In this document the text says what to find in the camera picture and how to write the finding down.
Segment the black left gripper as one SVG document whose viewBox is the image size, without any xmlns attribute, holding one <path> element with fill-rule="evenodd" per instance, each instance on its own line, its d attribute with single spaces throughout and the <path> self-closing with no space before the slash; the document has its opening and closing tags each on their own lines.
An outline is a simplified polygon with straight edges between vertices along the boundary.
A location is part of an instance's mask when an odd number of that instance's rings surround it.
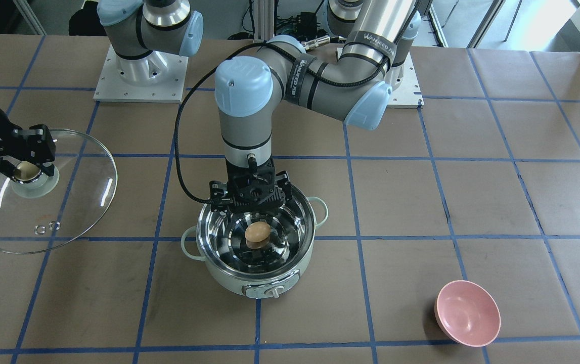
<svg viewBox="0 0 580 364">
<path fill-rule="evenodd" d="M 292 199 L 292 184 L 288 173 L 276 173 L 273 158 L 257 166 L 255 158 L 248 166 L 239 167 L 225 161 L 228 180 L 209 182 L 212 212 L 265 212 L 280 208 Z"/>
</svg>

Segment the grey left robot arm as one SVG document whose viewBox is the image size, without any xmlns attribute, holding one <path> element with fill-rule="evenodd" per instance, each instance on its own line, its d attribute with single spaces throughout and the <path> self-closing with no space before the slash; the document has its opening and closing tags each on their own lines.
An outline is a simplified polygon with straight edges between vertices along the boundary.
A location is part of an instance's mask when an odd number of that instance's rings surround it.
<svg viewBox="0 0 580 364">
<path fill-rule="evenodd" d="M 340 58 L 329 64 L 309 55 L 289 35 L 256 45 L 252 56 L 234 56 L 215 71 L 215 99 L 228 180 L 210 183 L 214 212 L 258 212 L 290 201 L 296 189 L 272 158 L 272 115 L 290 102 L 347 126 L 373 130 L 393 91 L 385 75 L 417 14 L 417 1 L 334 1 L 355 22 Z"/>
</svg>

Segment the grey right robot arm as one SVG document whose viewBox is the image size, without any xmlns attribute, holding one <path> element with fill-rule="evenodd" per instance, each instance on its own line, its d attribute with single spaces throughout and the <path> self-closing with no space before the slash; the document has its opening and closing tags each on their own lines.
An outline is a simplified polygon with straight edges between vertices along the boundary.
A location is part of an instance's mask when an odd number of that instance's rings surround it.
<svg viewBox="0 0 580 364">
<path fill-rule="evenodd" d="M 100 75 L 98 101 L 179 101 L 186 58 L 199 50 L 203 17 L 188 1 L 100 1 L 100 25 L 109 37 L 110 60 Z M 0 108 L 0 174 L 21 181 L 12 159 L 56 173 L 56 129 L 23 128 Z"/>
</svg>

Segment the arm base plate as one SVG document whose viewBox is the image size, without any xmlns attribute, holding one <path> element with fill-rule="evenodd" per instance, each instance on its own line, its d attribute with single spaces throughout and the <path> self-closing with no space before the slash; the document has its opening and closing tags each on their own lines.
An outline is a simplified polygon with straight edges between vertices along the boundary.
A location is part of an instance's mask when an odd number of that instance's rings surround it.
<svg viewBox="0 0 580 364">
<path fill-rule="evenodd" d="M 424 106 L 421 88 L 417 78 L 412 55 L 407 53 L 401 65 L 392 65 L 385 76 L 393 92 L 387 102 L 387 108 L 420 108 Z"/>
<path fill-rule="evenodd" d="M 139 60 L 126 60 L 110 46 L 93 99 L 179 104 L 183 100 L 188 60 L 186 56 L 161 52 Z"/>
</svg>

